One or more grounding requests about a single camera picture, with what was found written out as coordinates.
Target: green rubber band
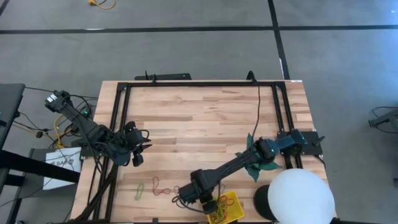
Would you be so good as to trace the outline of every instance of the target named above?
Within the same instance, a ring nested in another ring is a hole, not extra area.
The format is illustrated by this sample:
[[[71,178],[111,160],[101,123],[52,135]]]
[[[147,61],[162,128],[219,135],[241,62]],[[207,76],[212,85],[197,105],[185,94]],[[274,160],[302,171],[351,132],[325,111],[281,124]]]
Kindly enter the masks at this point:
[[[144,184],[140,183],[137,187],[137,194],[134,199],[140,200],[143,192],[144,192]]]

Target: rubber band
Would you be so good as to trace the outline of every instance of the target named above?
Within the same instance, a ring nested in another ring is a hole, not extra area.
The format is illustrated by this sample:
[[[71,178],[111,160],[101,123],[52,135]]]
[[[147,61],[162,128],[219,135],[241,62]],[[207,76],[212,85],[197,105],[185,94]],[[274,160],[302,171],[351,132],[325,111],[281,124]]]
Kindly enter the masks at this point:
[[[170,194],[170,193],[171,193],[171,190],[170,190],[169,188],[163,189],[163,190],[161,190],[159,193],[155,193],[155,190],[156,190],[157,186],[159,185],[159,181],[160,181],[160,180],[159,180],[158,177],[154,177],[154,178],[152,179],[152,181],[153,181],[153,183],[154,183],[154,186],[153,186],[153,188],[152,188],[152,193],[153,193],[155,196],[158,196],[158,195],[160,195],[160,194]]]
[[[134,199],[140,200],[143,192],[144,192],[144,183],[140,183],[137,187],[137,194]]]
[[[235,201],[231,198],[228,198],[226,195],[220,197],[217,203],[217,210],[210,214],[210,218],[214,223],[223,222],[228,216],[226,209],[228,206],[231,206],[235,203]]]

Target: green plush toy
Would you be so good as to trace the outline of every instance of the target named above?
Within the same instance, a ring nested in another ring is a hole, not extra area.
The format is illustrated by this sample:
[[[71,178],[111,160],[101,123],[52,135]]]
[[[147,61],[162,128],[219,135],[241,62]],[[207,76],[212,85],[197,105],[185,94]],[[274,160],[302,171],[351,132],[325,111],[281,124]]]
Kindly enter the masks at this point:
[[[249,151],[255,151],[254,149],[254,141],[253,141],[253,137],[248,134],[248,138],[247,138],[247,150]],[[235,153],[236,156],[240,156],[242,154],[242,152],[237,152]],[[260,154],[258,152],[255,153],[256,156],[258,156],[260,158]],[[259,176],[260,176],[260,170],[274,170],[274,169],[278,169],[278,168],[282,168],[281,166],[279,166],[278,164],[276,164],[274,161],[267,163],[267,164],[248,164],[244,167],[249,175],[251,177],[253,177],[254,181],[257,182]]]

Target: black stand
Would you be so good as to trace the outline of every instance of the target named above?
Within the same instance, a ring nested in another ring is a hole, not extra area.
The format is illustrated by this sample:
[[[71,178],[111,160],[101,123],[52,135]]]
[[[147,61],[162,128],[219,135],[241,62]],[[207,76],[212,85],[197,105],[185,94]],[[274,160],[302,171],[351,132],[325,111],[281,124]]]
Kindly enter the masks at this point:
[[[384,114],[376,119],[370,120],[369,125],[371,127],[378,127],[382,123],[390,122],[394,130],[398,130],[398,110],[393,110],[389,113]]]
[[[268,204],[268,188],[269,185],[264,185],[256,190],[253,198],[254,208],[262,218],[276,221],[276,218],[274,214],[272,214],[271,208]]]

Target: yellow cable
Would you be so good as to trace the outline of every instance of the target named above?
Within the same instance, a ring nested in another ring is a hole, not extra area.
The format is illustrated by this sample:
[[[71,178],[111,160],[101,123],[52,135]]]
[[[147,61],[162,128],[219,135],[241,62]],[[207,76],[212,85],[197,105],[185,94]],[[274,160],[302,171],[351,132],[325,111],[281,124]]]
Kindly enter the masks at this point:
[[[59,133],[58,133],[57,121],[58,121],[62,116],[63,116],[63,115],[61,114],[60,116],[58,116],[58,118],[55,118],[55,120],[54,120],[54,131],[55,131],[56,134],[45,134],[45,135],[50,136],[50,137],[55,137],[55,136],[57,137],[57,139],[58,139],[57,148],[59,148],[59,149],[61,149],[61,148],[64,147],[64,146],[62,145],[62,142],[61,142],[61,135],[67,134],[67,133],[69,133],[69,132],[72,130],[72,128],[70,128],[68,131],[66,131],[66,132],[64,132],[64,133],[62,133],[62,134],[59,134]],[[19,126],[19,125],[16,125],[16,124],[12,124],[12,125],[13,125],[14,127],[16,127],[16,128],[19,128],[19,129],[21,129],[21,130],[27,131],[27,132],[29,132],[29,133],[31,133],[31,134],[34,134],[34,135],[37,134],[37,131],[29,130],[29,129],[23,128],[23,127],[21,127],[21,126]]]
[[[88,4],[90,4],[92,6],[98,6],[99,8],[104,9],[104,10],[109,10],[109,9],[112,9],[116,5],[116,0],[113,0],[112,6],[107,7],[107,8],[100,6],[95,0],[88,0]]]
[[[63,148],[62,142],[61,142],[61,137],[58,133],[58,127],[57,127],[57,121],[62,117],[63,115],[61,114],[60,116],[58,116],[58,118],[55,118],[54,120],[54,131],[57,134],[57,138],[58,138],[58,142],[57,142],[57,148],[61,149]]]

